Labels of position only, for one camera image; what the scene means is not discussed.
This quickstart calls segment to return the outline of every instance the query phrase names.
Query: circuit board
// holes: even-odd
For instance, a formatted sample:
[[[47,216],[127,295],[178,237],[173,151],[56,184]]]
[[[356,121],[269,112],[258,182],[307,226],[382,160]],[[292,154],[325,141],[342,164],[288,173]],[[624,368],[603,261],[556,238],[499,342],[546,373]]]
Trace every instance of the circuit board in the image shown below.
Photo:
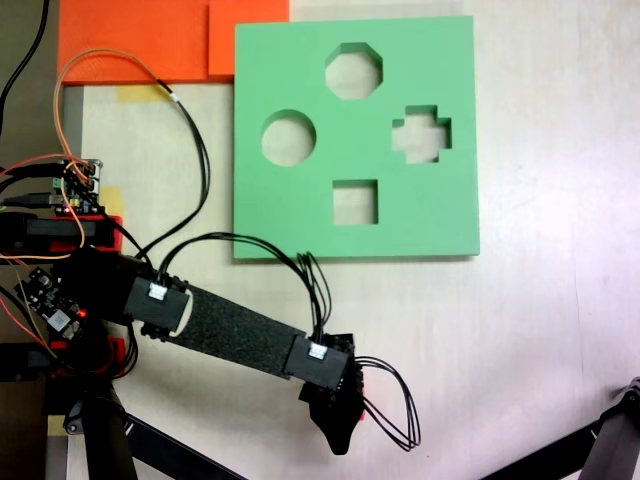
[[[80,331],[86,321],[87,311],[65,298],[49,273],[36,268],[29,275],[29,281],[22,282],[22,286],[31,309],[46,320],[55,332],[71,340]],[[22,294],[19,286],[15,290]]]
[[[89,165],[79,165],[80,171],[87,177],[89,189],[89,196],[98,203],[98,196],[100,194],[100,171],[102,169],[102,162],[100,160],[88,160]],[[53,179],[53,189],[57,195],[62,196],[62,180],[60,178]],[[69,199],[69,206],[60,205],[55,207],[55,213],[57,216],[71,216],[70,208],[73,208],[76,215],[94,215],[98,213],[98,209],[94,207],[90,202],[83,199],[78,192],[76,192],[73,186],[68,182],[64,183],[64,191]]]

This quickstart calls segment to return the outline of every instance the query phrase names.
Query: table surface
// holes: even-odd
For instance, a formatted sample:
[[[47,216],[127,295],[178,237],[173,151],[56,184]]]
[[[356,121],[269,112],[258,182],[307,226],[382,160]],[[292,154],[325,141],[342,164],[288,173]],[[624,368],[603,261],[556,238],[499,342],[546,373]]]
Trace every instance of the table surface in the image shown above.
[[[640,374],[640,3],[339,3],[292,0],[292,18],[475,18],[481,255],[323,262],[328,330],[353,332],[360,354],[402,373],[422,445],[406,454],[368,420],[335,457],[297,400],[301,382],[147,338],[117,391],[132,414],[250,479],[480,478],[592,421]],[[155,262],[182,239],[232,228],[233,88],[176,91],[209,148],[212,195]],[[82,112],[82,155],[105,162],[141,243],[190,211],[195,148],[171,104],[92,87]],[[229,245],[212,242],[172,273],[310,329],[307,297],[284,267],[233,262]],[[366,383],[402,418],[391,379],[367,372]],[[82,438],[69,474],[86,478]],[[141,477],[163,478],[143,467]]]

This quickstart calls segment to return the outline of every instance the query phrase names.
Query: orange foam block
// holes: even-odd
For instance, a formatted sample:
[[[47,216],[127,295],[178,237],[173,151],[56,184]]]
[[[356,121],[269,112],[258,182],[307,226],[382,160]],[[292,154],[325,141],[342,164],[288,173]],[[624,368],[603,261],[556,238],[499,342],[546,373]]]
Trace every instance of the orange foam block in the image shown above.
[[[236,23],[288,21],[288,0],[60,0],[58,69],[89,48],[139,56],[170,83],[233,81]],[[72,68],[67,85],[152,83],[108,55]]]
[[[212,0],[209,8],[209,78],[233,82],[235,27],[289,21],[289,0]]]

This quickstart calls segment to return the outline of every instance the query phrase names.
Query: yellow tape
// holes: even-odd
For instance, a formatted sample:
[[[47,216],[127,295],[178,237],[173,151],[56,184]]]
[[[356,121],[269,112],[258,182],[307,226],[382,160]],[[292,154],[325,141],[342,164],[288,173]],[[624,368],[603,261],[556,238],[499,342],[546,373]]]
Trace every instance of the yellow tape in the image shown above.
[[[64,415],[49,415],[47,417],[47,435],[49,437],[66,437],[67,431],[62,424]]]
[[[118,85],[118,103],[171,102],[171,98],[160,85]]]
[[[109,215],[124,218],[124,199],[119,187],[100,187],[100,204]]]

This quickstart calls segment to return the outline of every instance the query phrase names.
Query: green foam board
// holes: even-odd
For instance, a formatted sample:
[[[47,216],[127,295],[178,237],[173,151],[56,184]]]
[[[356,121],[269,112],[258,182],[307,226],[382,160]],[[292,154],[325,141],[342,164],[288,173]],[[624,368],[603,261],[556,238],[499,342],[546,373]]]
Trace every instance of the green foam board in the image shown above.
[[[325,69],[363,46],[381,62],[382,82],[364,99],[344,100],[327,87]],[[392,149],[392,127],[416,111],[450,128],[437,162],[408,163]],[[277,165],[262,151],[282,112],[315,129],[315,148],[299,165]],[[475,130],[471,17],[238,25],[234,231],[289,255],[476,255]],[[334,223],[342,184],[377,186],[373,224]],[[234,255],[269,256],[244,244]]]

